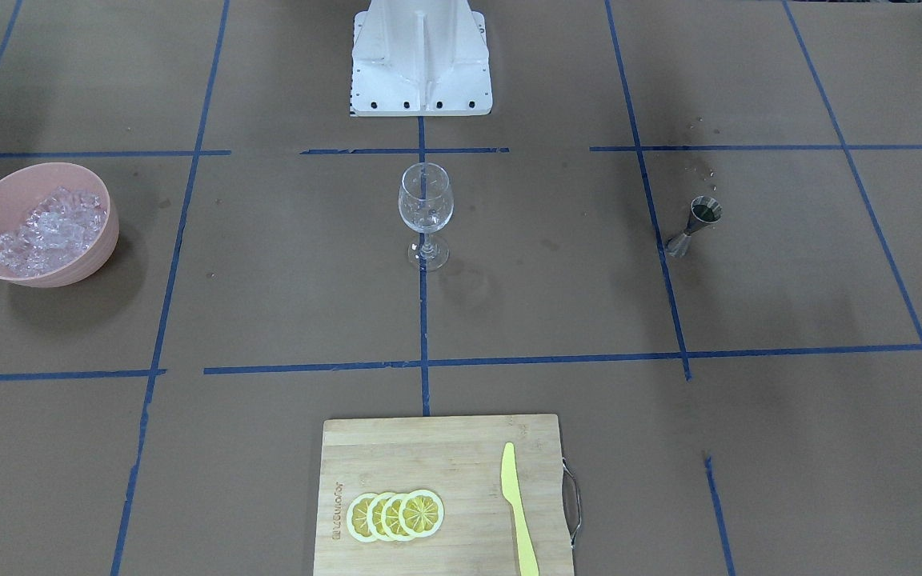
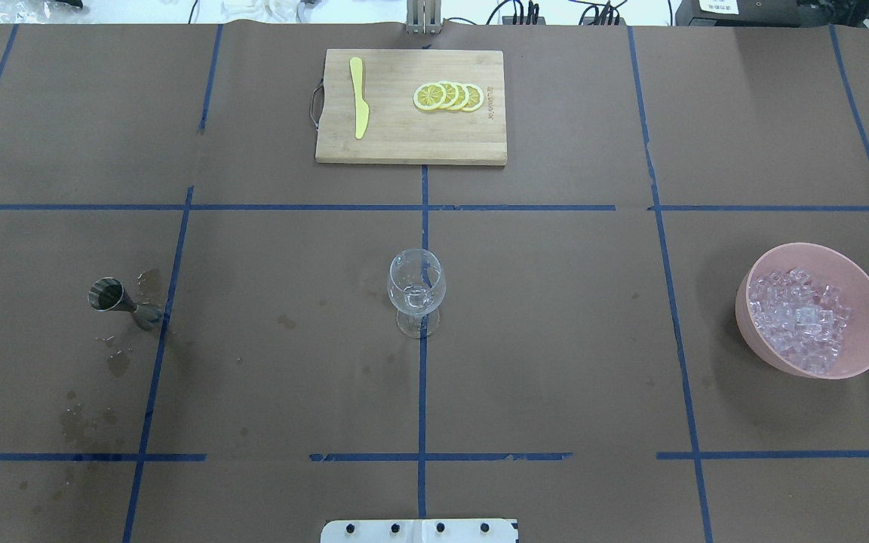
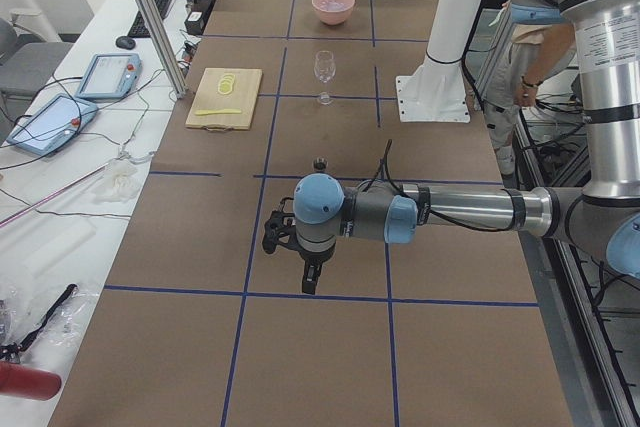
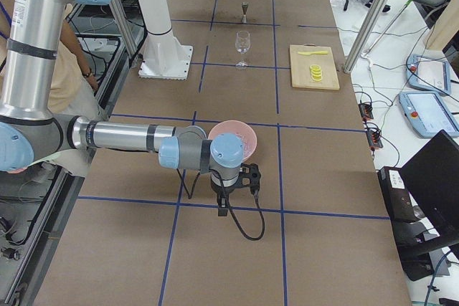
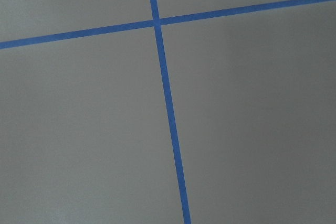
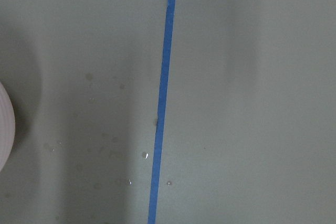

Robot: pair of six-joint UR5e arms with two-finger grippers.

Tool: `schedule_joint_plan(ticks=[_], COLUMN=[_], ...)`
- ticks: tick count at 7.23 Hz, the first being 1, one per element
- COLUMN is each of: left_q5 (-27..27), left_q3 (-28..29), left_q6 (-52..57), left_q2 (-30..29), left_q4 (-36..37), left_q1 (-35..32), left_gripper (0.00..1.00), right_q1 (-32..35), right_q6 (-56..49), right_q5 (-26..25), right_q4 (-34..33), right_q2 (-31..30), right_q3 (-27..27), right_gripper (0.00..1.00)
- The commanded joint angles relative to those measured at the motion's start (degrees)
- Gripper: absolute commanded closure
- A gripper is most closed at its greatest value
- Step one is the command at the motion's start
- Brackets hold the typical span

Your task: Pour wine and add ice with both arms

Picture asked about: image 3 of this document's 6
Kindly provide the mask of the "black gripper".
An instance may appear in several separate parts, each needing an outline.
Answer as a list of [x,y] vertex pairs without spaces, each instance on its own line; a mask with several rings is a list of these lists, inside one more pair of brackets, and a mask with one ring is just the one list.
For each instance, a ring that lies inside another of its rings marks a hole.
[[[278,247],[295,252],[300,251],[300,245],[296,237],[294,214],[285,211],[285,205],[288,201],[293,201],[293,198],[282,198],[278,207],[271,212],[264,224],[262,249],[266,254],[274,254]],[[321,262],[305,262],[301,280],[301,291],[304,294],[316,294],[321,272]]]

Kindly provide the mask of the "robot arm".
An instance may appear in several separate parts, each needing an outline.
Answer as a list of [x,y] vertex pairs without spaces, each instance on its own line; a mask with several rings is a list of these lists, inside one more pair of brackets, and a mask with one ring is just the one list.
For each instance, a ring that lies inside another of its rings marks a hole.
[[339,237],[411,241],[418,226],[527,231],[572,244],[618,272],[639,273],[639,0],[512,0],[519,23],[558,17],[576,29],[591,177],[582,188],[460,191],[372,180],[348,188],[304,177],[293,209],[274,210],[263,250],[297,252],[302,289],[314,294]]

